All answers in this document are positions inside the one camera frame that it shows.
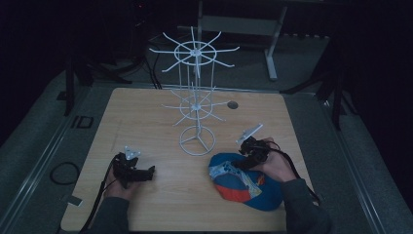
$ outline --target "blue cap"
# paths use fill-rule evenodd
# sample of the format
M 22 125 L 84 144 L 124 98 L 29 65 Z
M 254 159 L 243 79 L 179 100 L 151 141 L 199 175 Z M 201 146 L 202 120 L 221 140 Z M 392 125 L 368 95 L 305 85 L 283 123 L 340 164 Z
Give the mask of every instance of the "blue cap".
M 231 162 L 245 156 L 219 153 L 210 159 L 209 175 L 221 196 L 260 211 L 272 211 L 282 203 L 280 183 L 257 171 L 242 171 Z

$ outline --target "white wire rack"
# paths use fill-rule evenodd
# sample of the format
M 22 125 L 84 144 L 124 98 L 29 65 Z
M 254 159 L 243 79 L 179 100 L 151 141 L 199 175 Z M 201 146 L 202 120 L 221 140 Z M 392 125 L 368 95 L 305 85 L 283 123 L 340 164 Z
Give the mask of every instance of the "white wire rack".
M 186 128 L 180 138 L 179 144 L 181 148 L 188 154 L 193 156 L 201 156 L 209 153 L 215 145 L 215 135 L 213 132 L 201 124 L 201 120 L 211 116 L 220 121 L 225 121 L 224 119 L 219 118 L 214 115 L 213 107 L 215 105 L 222 105 L 228 103 L 220 102 L 213 103 L 212 94 L 215 89 L 213 86 L 213 74 L 215 64 L 221 64 L 226 67 L 233 67 L 234 64 L 227 64 L 222 61 L 217 60 L 217 55 L 219 53 L 234 52 L 239 47 L 230 49 L 230 50 L 215 50 L 212 47 L 211 43 L 215 41 L 221 33 L 219 32 L 216 37 L 214 37 L 209 42 L 196 41 L 194 36 L 194 30 L 191 27 L 192 41 L 179 43 L 172 38 L 168 37 L 165 33 L 164 36 L 169 39 L 171 42 L 176 44 L 176 47 L 173 51 L 155 51 L 150 49 L 154 53 L 160 54 L 172 54 L 176 58 L 176 63 L 171 65 L 168 69 L 162 70 L 163 72 L 168 72 L 174 67 L 178 67 L 179 71 L 179 90 L 171 90 L 171 92 L 177 96 L 180 100 L 180 103 L 177 106 L 163 105 L 166 108 L 179 109 L 182 114 L 182 118 L 178 120 L 174 125 L 180 124 L 185 119 L 190 119 L 195 121 L 194 126 Z M 211 76 L 210 76 L 210 89 L 201 90 L 201 67 L 207 64 L 211 64 Z M 182 85 L 182 67 L 186 66 L 186 79 L 187 86 Z M 202 149 L 199 150 L 199 147 L 191 147 L 188 144 L 190 141 L 196 140 L 202 146 Z

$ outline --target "handheld controller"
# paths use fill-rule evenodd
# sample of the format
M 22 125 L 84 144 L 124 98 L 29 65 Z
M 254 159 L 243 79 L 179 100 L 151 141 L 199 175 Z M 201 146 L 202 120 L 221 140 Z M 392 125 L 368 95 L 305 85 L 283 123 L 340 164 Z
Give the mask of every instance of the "handheld controller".
M 240 153 L 246 154 L 247 157 L 241 161 L 232 162 L 232 165 L 241 170 L 248 170 L 267 161 L 268 153 L 271 150 L 272 148 L 264 140 L 256 140 L 250 136 L 243 141 L 240 149 Z
M 128 188 L 128 182 L 152 180 L 155 166 L 148 170 L 138 170 L 135 166 L 137 157 L 129 159 L 125 153 L 119 153 L 113 161 L 113 175 L 120 180 L 124 188 Z

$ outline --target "wooden table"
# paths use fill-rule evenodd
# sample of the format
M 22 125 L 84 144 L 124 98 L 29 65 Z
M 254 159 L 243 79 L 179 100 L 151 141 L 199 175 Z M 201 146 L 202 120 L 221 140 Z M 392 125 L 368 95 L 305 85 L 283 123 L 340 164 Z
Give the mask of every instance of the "wooden table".
M 273 137 L 287 152 L 300 176 L 312 187 L 283 97 L 278 94 L 217 92 L 214 102 L 233 100 L 230 109 L 216 105 L 203 126 L 213 131 L 216 144 L 204 156 L 191 156 L 179 146 L 179 136 L 193 120 L 182 118 L 178 109 L 162 106 L 180 102 L 169 90 L 116 89 L 102 117 L 73 196 L 80 207 L 69 205 L 61 222 L 66 231 L 80 230 L 87 220 L 110 160 L 125 145 L 139 149 L 137 167 L 155 165 L 152 181 L 142 184 L 129 209 L 134 231 L 277 231 L 285 229 L 283 206 L 261 212 L 242 203 L 224 200 L 213 187 L 207 165 L 219 152 L 238 152 L 243 130 L 264 126 L 254 137 Z

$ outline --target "sleeve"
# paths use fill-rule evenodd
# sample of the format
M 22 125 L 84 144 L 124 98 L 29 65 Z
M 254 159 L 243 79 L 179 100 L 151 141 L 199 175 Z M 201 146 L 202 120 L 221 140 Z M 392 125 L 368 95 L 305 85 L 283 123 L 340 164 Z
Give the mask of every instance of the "sleeve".
M 94 224 L 85 234 L 128 234 L 128 207 L 129 201 L 107 197 L 100 204 L 94 218 Z
M 313 204 L 306 181 L 302 178 L 282 183 L 288 234 L 333 233 L 329 214 Z

